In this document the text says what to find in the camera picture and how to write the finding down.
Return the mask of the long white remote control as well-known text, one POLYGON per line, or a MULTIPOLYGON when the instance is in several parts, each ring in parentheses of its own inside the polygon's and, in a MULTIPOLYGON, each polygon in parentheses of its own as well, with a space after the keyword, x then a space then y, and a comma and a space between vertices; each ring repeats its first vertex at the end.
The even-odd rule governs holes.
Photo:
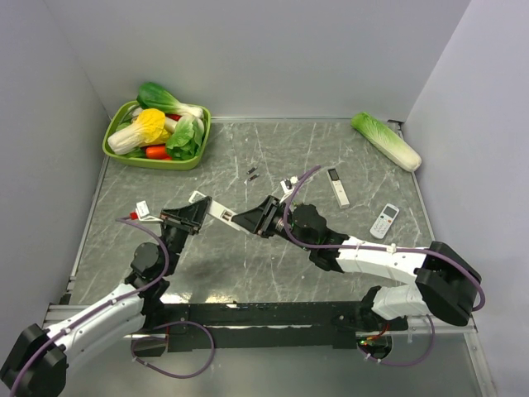
MULTIPOLYGON (((191 194, 191 196, 188 199, 189 203, 195 203, 201 199, 204 199, 206 197, 205 194, 202 194, 201 192, 194 190, 191 194)), ((215 218, 216 220, 226 224, 228 227, 231 227, 234 230, 237 230, 238 232, 244 232, 246 234, 249 234, 247 230, 245 230, 243 227, 237 225, 232 221, 232 218, 236 215, 236 213, 229 208, 223 206, 222 204, 218 203, 214 199, 211 201, 207 214, 215 218)))

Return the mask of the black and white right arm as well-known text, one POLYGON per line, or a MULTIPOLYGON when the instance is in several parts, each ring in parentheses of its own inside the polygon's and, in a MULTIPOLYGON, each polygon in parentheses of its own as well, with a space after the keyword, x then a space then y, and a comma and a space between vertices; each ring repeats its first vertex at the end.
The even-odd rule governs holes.
POLYGON ((362 323, 380 329, 387 321, 433 315, 463 327, 474 311, 480 274, 444 242, 427 248, 402 248, 365 242, 327 226, 312 204, 289 209, 269 196, 258 207, 231 215, 228 221, 263 238, 280 236, 308 251, 324 271, 369 274, 398 282, 373 287, 363 298, 362 323))

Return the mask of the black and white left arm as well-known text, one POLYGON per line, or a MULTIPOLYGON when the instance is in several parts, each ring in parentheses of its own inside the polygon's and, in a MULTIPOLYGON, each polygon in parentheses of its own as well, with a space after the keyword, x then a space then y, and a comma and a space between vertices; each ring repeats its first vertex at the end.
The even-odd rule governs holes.
POLYGON ((121 222, 143 232, 157 222, 160 233, 140 244, 131 273, 112 292, 74 316, 47 328, 36 324, 19 335, 1 369, 12 396, 58 396, 69 374, 80 369, 126 335, 154 332, 164 320, 161 296, 169 287, 185 242, 199 232, 212 198, 164 209, 157 217, 127 216, 121 222))

